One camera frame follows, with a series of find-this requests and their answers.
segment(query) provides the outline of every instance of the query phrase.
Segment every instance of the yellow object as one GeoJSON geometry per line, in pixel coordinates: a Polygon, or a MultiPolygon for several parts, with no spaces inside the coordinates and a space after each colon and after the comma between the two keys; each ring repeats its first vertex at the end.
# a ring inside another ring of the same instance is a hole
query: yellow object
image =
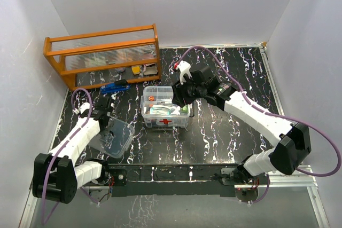
{"type": "Polygon", "coordinates": [[[134,75],[140,74],[140,66],[132,66],[132,72],[134,75]]]}

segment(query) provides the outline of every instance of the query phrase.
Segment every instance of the plastic storage container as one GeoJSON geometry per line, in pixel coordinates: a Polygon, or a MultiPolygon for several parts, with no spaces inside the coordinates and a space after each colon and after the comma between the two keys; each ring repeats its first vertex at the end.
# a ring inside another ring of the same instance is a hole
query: plastic storage container
{"type": "Polygon", "coordinates": [[[111,119],[108,127],[97,134],[89,146],[119,159],[130,146],[134,128],[118,119],[111,119]]]}
{"type": "Polygon", "coordinates": [[[172,87],[146,87],[141,99],[141,113],[148,128],[181,127],[189,123],[190,106],[172,104],[172,87]]]}

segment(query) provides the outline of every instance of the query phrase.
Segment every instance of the medicine box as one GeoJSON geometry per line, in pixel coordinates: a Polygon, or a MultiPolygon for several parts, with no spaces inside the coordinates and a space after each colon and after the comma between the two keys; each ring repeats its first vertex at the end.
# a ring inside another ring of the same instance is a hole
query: medicine box
{"type": "Polygon", "coordinates": [[[144,88],[141,99],[141,113],[148,128],[180,127],[189,123],[190,106],[183,108],[172,104],[172,87],[149,86],[144,88]]]}

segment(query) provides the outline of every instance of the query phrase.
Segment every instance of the blue tool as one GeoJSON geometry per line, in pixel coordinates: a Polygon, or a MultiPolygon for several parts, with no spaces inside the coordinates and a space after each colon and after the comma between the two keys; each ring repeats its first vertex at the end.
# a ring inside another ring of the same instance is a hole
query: blue tool
{"type": "Polygon", "coordinates": [[[100,87],[100,92],[105,93],[116,93],[120,91],[127,91],[130,89],[130,84],[128,84],[127,80],[118,80],[114,83],[109,83],[107,85],[103,85],[100,87]]]}

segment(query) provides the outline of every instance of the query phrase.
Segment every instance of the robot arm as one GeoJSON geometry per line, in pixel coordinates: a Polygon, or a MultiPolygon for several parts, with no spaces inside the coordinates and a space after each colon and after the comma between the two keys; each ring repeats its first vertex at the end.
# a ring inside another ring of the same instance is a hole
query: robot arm
{"type": "Polygon", "coordinates": [[[76,126],[66,138],[48,154],[39,154],[34,162],[33,195],[41,198],[43,183],[52,158],[68,140],[68,144],[59,152],[49,174],[46,198],[48,200],[69,203],[76,190],[94,179],[105,179],[105,161],[93,160],[75,167],[76,161],[91,139],[103,131],[109,122],[112,110],[110,97],[101,97],[92,111],[86,125],[89,103],[84,103],[76,126]]]}
{"type": "Polygon", "coordinates": [[[248,182],[252,177],[264,172],[278,170],[291,175],[310,153],[310,136],[307,126],[265,115],[268,110],[250,100],[248,104],[243,94],[228,81],[220,82],[208,66],[190,71],[190,65],[181,61],[176,67],[181,72],[180,80],[173,85],[173,103],[183,107],[197,98],[204,98],[209,104],[231,113],[265,136],[274,148],[248,156],[234,171],[234,177],[248,182]],[[265,112],[252,107],[258,106],[265,112]]]}

